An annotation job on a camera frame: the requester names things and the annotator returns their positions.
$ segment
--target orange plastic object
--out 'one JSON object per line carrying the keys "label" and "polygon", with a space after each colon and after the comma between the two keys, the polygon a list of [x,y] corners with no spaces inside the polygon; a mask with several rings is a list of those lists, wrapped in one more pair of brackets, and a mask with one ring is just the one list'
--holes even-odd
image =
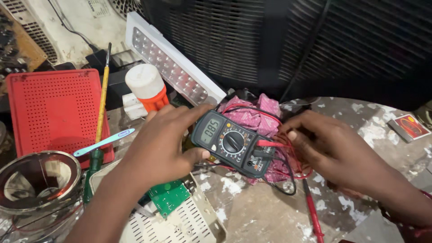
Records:
{"label": "orange plastic object", "polygon": [[166,96],[166,87],[163,86],[163,89],[153,98],[150,99],[140,99],[137,98],[146,108],[147,112],[150,111],[158,111],[162,109],[165,105],[169,104],[168,97]]}
{"label": "orange plastic object", "polygon": [[[96,69],[11,74],[7,76],[17,156],[43,150],[69,154],[95,143],[101,98]],[[110,136],[105,115],[102,139]],[[104,163],[114,160],[111,144],[102,147]],[[89,167],[89,156],[77,158]]]}

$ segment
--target circuit board component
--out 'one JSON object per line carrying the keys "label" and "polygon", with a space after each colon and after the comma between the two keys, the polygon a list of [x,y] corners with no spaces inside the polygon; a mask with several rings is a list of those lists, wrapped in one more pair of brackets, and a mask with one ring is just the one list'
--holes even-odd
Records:
{"label": "circuit board component", "polygon": [[163,218],[168,217],[172,211],[191,195],[181,180],[156,185],[147,193]]}

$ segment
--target digit display reading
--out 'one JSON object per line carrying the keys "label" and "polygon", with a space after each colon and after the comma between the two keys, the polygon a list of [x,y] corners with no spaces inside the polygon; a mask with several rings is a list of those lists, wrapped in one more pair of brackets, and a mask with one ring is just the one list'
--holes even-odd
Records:
{"label": "digit display reading", "polygon": [[219,125],[220,121],[214,118],[210,119],[210,121],[204,128],[203,134],[201,134],[201,141],[203,141],[205,144],[209,144],[213,136],[215,135],[215,132],[217,131]]}

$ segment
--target plastic bottle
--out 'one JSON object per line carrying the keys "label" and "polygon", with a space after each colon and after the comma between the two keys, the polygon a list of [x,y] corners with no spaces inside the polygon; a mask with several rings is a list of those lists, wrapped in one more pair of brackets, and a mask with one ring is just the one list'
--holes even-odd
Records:
{"label": "plastic bottle", "polygon": [[147,112],[158,111],[169,104],[165,84],[155,66],[134,66],[126,73],[125,81]]}

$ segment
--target light blue toothbrush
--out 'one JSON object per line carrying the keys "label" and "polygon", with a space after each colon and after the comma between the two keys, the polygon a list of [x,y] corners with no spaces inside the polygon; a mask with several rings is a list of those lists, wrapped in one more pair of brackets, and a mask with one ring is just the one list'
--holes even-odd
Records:
{"label": "light blue toothbrush", "polygon": [[121,131],[121,132],[119,132],[119,133],[117,133],[117,134],[112,135],[112,136],[109,137],[109,138],[106,138],[106,139],[104,139],[104,140],[98,142],[97,144],[94,144],[94,145],[92,145],[92,146],[88,146],[88,147],[85,147],[85,148],[79,149],[79,150],[75,151],[75,152],[73,153],[73,155],[74,155],[75,157],[79,157],[79,156],[81,156],[81,155],[84,155],[84,154],[86,154],[86,153],[92,151],[93,149],[96,149],[96,148],[101,147],[101,146],[103,146],[103,145],[105,145],[105,144],[112,143],[112,142],[114,142],[114,141],[116,141],[116,140],[119,140],[119,139],[121,139],[121,138],[124,138],[124,137],[126,137],[127,135],[133,133],[134,131],[135,131],[134,128],[127,129],[127,130],[124,130],[124,131]]}

